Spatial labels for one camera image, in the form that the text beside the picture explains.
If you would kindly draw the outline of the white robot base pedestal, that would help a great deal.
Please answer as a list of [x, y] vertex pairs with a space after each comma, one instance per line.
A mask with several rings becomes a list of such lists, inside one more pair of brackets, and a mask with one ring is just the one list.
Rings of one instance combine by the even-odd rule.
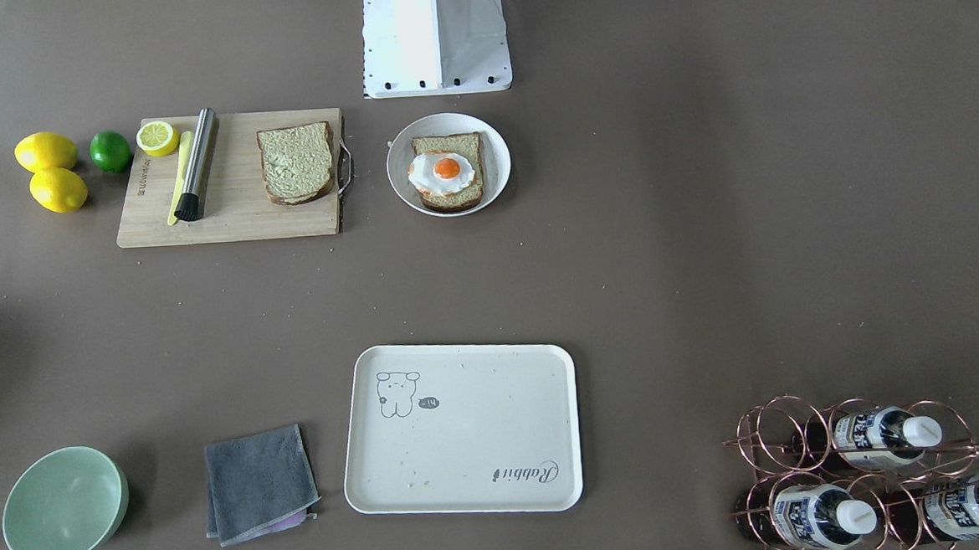
[[362, 94], [469, 95], [514, 82], [502, 0], [363, 0]]

